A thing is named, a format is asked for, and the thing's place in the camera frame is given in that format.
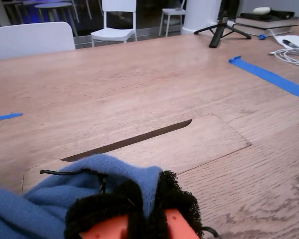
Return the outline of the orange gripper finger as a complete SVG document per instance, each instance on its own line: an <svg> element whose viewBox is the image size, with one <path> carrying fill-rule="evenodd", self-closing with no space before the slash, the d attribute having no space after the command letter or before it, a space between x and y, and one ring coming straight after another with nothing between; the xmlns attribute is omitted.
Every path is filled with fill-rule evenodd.
<svg viewBox="0 0 299 239"><path fill-rule="evenodd" d="M177 209L201 239L203 237L201 214L197 199L178 184L172 171L160 173L153 211L149 216L149 238L168 239L169 231L165 211Z"/></svg>
<svg viewBox="0 0 299 239"><path fill-rule="evenodd" d="M64 237L79 239L79 233L89 230L93 225L124 215L128 216L127 238L143 239L146 221L142 194L138 184L131 180L111 193L76 200L65 216Z"/></svg>

